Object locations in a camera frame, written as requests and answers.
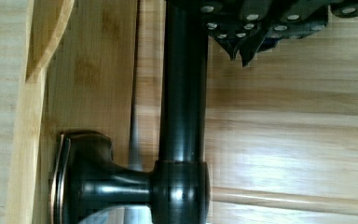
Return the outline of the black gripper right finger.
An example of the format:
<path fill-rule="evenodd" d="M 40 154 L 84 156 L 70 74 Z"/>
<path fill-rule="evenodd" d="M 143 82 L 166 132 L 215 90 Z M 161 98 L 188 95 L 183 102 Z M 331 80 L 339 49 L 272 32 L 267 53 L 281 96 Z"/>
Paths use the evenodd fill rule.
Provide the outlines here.
<path fill-rule="evenodd" d="M 240 17 L 255 32 L 241 43 L 241 62 L 246 66 L 257 52 L 273 49 L 279 41 L 305 38 L 328 24 L 328 14 L 358 17 L 358 0 L 243 0 Z"/>

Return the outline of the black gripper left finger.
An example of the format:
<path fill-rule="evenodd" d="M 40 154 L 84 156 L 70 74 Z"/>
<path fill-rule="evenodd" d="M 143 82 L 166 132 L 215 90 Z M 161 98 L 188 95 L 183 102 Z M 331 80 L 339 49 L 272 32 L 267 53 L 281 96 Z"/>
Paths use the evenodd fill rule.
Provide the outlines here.
<path fill-rule="evenodd" d="M 270 0 L 200 0 L 204 26 L 235 60 L 251 61 L 269 32 Z"/>

